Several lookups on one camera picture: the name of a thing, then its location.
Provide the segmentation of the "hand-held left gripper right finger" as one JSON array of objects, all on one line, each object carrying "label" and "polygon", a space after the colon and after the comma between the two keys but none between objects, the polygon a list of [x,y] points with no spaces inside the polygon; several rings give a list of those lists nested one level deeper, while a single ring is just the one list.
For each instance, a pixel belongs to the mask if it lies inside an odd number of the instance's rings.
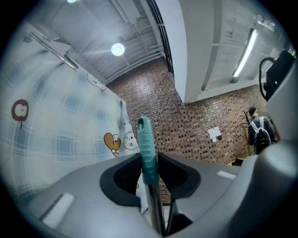
[{"label": "hand-held left gripper right finger", "polygon": [[177,230],[198,221],[223,196],[239,167],[158,154],[158,172],[177,207]]}]

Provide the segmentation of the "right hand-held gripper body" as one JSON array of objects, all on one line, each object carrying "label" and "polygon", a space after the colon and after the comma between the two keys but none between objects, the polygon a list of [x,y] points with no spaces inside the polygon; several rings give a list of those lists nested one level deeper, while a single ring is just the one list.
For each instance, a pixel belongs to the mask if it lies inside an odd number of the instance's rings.
[{"label": "right hand-held gripper body", "polygon": [[280,141],[258,155],[248,187],[236,177],[207,214],[207,238],[298,238],[298,60],[267,110]]}]

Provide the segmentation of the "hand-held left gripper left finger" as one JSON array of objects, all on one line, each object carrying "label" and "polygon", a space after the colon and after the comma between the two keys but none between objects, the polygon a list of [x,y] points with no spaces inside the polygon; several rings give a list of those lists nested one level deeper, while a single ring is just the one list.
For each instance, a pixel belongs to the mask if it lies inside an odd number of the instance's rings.
[{"label": "hand-held left gripper left finger", "polygon": [[141,156],[132,154],[74,170],[27,206],[45,238],[156,238],[135,195]]}]

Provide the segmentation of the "teal-handled metal broom stick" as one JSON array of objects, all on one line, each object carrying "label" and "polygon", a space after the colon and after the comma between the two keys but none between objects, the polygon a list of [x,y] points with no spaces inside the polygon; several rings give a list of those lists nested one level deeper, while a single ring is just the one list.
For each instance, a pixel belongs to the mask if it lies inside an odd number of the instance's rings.
[{"label": "teal-handled metal broom stick", "polygon": [[152,227],[163,237],[166,235],[163,206],[160,196],[158,164],[150,119],[138,119],[138,142],[142,163],[142,179],[146,188]]}]

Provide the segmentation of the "black pole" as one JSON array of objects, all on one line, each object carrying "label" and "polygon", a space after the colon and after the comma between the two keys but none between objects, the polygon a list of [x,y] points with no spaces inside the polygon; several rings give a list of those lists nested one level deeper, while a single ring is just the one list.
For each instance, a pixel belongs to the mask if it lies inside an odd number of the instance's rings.
[{"label": "black pole", "polygon": [[177,207],[175,199],[171,199],[166,235],[174,234],[177,230]]}]

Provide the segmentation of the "black coat stand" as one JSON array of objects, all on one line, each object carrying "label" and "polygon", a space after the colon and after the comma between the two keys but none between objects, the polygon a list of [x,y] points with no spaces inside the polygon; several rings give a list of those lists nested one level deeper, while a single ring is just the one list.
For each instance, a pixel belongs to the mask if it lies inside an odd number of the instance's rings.
[{"label": "black coat stand", "polygon": [[[245,132],[248,132],[247,128],[249,127],[249,124],[250,124],[250,121],[248,118],[248,112],[243,110],[243,113],[244,113],[244,115],[241,115],[241,117],[244,119],[244,122],[242,124],[244,125]],[[251,155],[250,146],[248,144],[248,134],[247,134],[246,138],[247,138],[248,152],[249,152],[249,155]]]}]

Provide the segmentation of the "checked cartoon print cloth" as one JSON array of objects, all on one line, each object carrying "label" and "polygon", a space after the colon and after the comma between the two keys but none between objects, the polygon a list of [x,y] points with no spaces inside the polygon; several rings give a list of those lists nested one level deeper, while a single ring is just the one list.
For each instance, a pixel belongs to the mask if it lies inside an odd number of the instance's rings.
[{"label": "checked cartoon print cloth", "polygon": [[0,60],[0,176],[22,206],[75,169],[139,152],[125,101],[40,41],[24,21]]}]

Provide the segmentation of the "fluorescent tube light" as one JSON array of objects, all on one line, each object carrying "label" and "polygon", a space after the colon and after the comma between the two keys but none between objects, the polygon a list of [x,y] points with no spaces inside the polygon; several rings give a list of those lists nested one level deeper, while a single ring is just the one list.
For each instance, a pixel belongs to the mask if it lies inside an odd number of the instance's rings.
[{"label": "fluorescent tube light", "polygon": [[232,80],[231,80],[232,84],[237,83],[239,81],[241,73],[245,68],[245,65],[248,62],[248,59],[254,49],[254,45],[257,41],[257,38],[258,38],[257,30],[251,28],[243,53],[241,55],[241,58],[233,71]]}]

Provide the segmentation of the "black ceiling track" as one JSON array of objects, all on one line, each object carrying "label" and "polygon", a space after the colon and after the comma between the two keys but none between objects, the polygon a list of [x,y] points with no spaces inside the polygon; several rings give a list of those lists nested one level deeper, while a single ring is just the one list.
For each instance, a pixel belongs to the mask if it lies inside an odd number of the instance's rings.
[{"label": "black ceiling track", "polygon": [[160,13],[160,10],[159,10],[155,0],[146,0],[146,2],[151,10],[151,13],[152,13],[153,18],[156,22],[156,25],[157,25],[157,28],[158,28],[158,31],[159,31],[159,34],[161,37],[168,71],[170,73],[174,74],[173,60],[172,60],[172,54],[171,54],[171,49],[170,49],[170,45],[169,45],[169,39],[168,39],[168,35],[167,35],[167,31],[166,31],[166,28],[164,25],[162,15]]}]

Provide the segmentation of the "white papers on wall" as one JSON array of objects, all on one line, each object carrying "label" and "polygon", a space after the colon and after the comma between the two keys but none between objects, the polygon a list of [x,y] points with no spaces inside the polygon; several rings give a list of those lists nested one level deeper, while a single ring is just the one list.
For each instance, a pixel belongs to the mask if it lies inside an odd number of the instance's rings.
[{"label": "white papers on wall", "polygon": [[222,135],[218,126],[208,130],[208,134],[213,143],[222,139]]}]

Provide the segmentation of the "metal clothes rail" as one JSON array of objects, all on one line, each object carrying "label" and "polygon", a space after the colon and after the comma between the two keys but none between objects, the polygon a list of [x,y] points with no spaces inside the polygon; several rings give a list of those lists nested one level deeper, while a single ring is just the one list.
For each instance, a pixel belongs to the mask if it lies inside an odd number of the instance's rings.
[{"label": "metal clothes rail", "polygon": [[46,42],[44,42],[40,37],[37,36],[34,32],[31,32],[29,34],[30,37],[32,37],[35,41],[37,41],[41,46],[43,46],[45,49],[47,49],[49,52],[51,52],[54,56],[56,56],[58,59],[60,59],[63,63],[71,67],[73,70],[78,71],[79,67],[73,63],[71,60],[67,59],[66,55],[62,56],[60,55],[56,50],[54,50],[51,46],[49,46]]}]

